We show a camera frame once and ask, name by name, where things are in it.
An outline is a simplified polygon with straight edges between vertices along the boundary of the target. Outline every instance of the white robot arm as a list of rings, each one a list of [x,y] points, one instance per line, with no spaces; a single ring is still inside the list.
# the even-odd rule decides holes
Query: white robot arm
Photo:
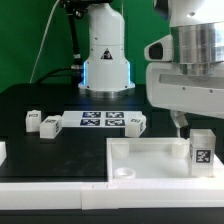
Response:
[[[82,94],[93,97],[114,98],[134,92],[130,81],[130,63],[124,55],[124,19],[108,3],[112,0],[61,0],[67,11],[75,66],[80,73],[82,60],[73,17],[80,19],[89,14],[90,55],[84,62]]]
[[[224,1],[155,0],[154,8],[171,34],[145,48],[150,103],[224,118]]]

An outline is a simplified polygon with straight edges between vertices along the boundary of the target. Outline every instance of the green wall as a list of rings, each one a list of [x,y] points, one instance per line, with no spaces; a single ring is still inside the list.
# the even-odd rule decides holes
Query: green wall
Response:
[[[1,0],[0,92],[17,83],[28,83],[46,22],[55,0]],[[121,0],[111,6],[121,11]],[[131,62],[132,80],[145,83],[148,62],[143,50],[166,35],[167,22],[153,10],[152,0],[124,0],[126,58]],[[76,20],[81,53],[88,57],[88,17]],[[34,80],[46,72],[72,63],[71,38],[64,9],[57,8]]]

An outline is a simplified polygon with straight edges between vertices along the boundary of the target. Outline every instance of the white plastic part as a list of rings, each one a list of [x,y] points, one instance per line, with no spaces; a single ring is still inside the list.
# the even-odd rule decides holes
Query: white plastic part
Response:
[[[49,116],[40,124],[40,138],[54,139],[62,129],[62,117]]]
[[[212,77],[194,78],[182,75],[178,64],[151,63],[146,71],[148,100],[154,107],[224,118],[223,71],[224,63],[218,63]]]
[[[39,132],[41,123],[41,111],[28,111],[26,115],[26,132]]]
[[[189,156],[189,140],[178,139],[172,145],[172,155],[177,159],[186,159]]]
[[[116,159],[125,159],[129,156],[129,142],[124,141],[123,139],[116,139],[113,142],[111,153],[113,158]]]
[[[0,166],[5,161],[6,156],[5,142],[0,142]]]
[[[130,63],[124,55],[123,17],[109,4],[90,6],[88,10],[90,55],[84,63],[84,80],[79,88],[97,92],[134,88]]]
[[[141,115],[141,111],[65,111],[62,127],[123,128],[130,118]]]
[[[146,117],[144,115],[131,118],[125,125],[125,136],[138,138],[146,129]]]
[[[178,138],[123,140],[131,146],[129,157],[118,160],[111,156],[116,139],[107,139],[107,183],[0,183],[0,209],[224,207],[224,165],[216,156],[213,178],[190,177],[189,158],[171,154]],[[136,177],[114,178],[122,167]]]
[[[152,47],[154,44],[160,43],[163,48],[163,58],[161,60],[153,60],[150,55],[149,55],[149,49]],[[173,37],[172,35],[167,35],[163,37],[162,39],[148,45],[144,49],[144,54],[145,54],[145,59],[148,61],[172,61],[173,60]]]
[[[114,171],[114,178],[115,179],[136,178],[136,172],[135,172],[135,170],[128,168],[128,167],[118,168]]]
[[[216,136],[208,129],[192,129],[190,132],[190,174],[212,177]]]
[[[170,0],[170,27],[224,21],[223,0]]]

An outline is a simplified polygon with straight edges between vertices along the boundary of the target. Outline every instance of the black surface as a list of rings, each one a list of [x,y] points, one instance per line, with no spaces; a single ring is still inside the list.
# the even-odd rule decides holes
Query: black surface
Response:
[[[223,208],[0,211],[1,224],[223,224]]]
[[[43,118],[65,110],[141,110],[147,130],[141,137],[175,137],[167,110],[151,108],[145,86],[136,94],[116,100],[93,99],[77,94],[68,85],[16,85],[0,94],[0,140],[7,143],[7,161],[0,167],[1,182],[106,181],[107,137],[124,137],[124,129],[65,128],[55,140],[26,134],[25,116],[38,109]],[[192,128],[212,128],[217,136],[216,154],[223,159],[224,122],[187,115]],[[166,208],[118,210],[0,211],[0,224],[135,223],[222,224],[224,208]]]
[[[118,99],[79,95],[70,85],[15,85],[0,94],[0,140],[7,160],[0,182],[107,181],[106,139],[124,137],[124,128],[63,128],[54,140],[26,133],[29,110],[41,110],[42,120],[66,110],[143,111],[148,114],[144,86]],[[143,136],[149,135],[149,128]]]

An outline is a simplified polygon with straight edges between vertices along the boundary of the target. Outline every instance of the white box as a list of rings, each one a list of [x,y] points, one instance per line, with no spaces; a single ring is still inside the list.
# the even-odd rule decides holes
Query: white box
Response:
[[[41,111],[28,111],[26,115],[26,132],[39,132],[41,123]]]
[[[216,136],[209,129],[190,132],[190,175],[212,177]]]
[[[146,129],[146,117],[144,115],[130,118],[125,125],[125,136],[138,138]]]
[[[54,139],[61,129],[61,116],[49,116],[40,124],[40,138]]]
[[[5,142],[0,142],[0,166],[6,159],[6,147]]]

